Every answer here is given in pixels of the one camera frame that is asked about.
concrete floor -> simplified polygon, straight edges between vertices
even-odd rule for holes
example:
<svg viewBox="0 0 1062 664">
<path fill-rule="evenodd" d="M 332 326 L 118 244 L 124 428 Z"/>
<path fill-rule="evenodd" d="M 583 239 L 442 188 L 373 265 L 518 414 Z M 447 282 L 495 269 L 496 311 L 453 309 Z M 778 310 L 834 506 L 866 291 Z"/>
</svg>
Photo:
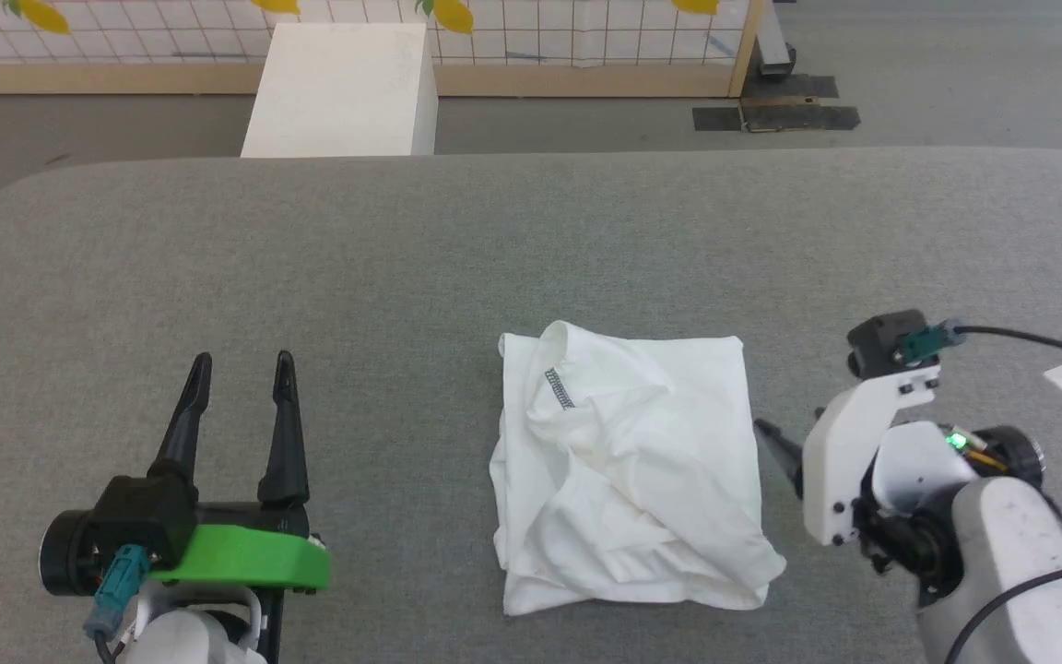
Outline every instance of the concrete floor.
<svg viewBox="0 0 1062 664">
<path fill-rule="evenodd" d="M 721 101 L 443 100 L 438 152 L 1062 148 L 1062 3 L 801 0 L 778 12 L 798 71 L 837 76 L 858 130 L 695 132 L 691 106 Z M 239 155 L 252 102 L 0 97 L 0 189 L 68 165 Z"/>
</svg>

gray fabric tablecloth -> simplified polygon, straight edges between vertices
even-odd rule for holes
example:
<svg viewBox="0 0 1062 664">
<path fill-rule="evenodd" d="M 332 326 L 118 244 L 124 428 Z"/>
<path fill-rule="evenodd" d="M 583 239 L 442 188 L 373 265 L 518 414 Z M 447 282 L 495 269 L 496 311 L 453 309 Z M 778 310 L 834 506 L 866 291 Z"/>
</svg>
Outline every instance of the gray fabric tablecloth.
<svg viewBox="0 0 1062 664">
<path fill-rule="evenodd" d="M 485 467 L 501 333 L 565 319 L 737 335 L 754 413 L 801 437 L 869 316 L 1062 337 L 1062 152 L 869 149 L 95 165 L 0 193 L 0 661 L 93 661 L 89 601 L 35 550 L 157 448 L 215 356 L 195 478 L 252 499 L 278 348 L 297 360 L 333 588 L 290 596 L 282 661 L 919 661 L 911 580 L 812 545 L 761 454 L 788 558 L 753 612 L 577 605 L 504 618 Z M 928 410 L 1011 423 L 1062 500 L 1062 353 L 974 339 Z"/>
</svg>

white cloth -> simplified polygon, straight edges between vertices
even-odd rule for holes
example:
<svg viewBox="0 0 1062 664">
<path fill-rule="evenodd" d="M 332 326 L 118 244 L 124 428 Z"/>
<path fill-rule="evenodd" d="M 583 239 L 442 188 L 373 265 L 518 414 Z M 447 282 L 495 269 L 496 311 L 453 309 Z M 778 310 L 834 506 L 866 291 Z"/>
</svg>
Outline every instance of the white cloth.
<svg viewBox="0 0 1062 664">
<path fill-rule="evenodd" d="M 585 599 L 756 609 L 785 571 L 759 528 L 742 344 L 504 335 L 490 461 L 509 615 Z"/>
</svg>

white block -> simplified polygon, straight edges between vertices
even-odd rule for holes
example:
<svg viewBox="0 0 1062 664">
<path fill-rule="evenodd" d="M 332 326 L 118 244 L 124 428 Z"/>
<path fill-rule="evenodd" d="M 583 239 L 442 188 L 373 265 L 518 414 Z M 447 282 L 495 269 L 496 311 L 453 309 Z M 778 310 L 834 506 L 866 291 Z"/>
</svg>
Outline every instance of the white block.
<svg viewBox="0 0 1062 664">
<path fill-rule="evenodd" d="M 242 157 L 430 155 L 424 24 L 278 24 Z"/>
</svg>

